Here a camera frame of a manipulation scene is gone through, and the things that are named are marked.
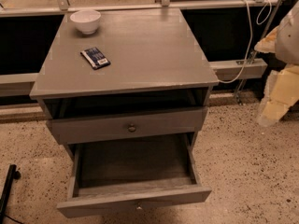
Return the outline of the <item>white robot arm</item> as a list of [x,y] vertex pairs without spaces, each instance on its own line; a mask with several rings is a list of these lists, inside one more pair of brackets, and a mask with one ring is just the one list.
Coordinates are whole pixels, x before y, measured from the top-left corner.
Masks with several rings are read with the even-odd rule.
[[299,1],[254,49],[274,53],[286,64],[279,72],[271,71],[266,81],[257,122],[267,127],[279,122],[299,101]]

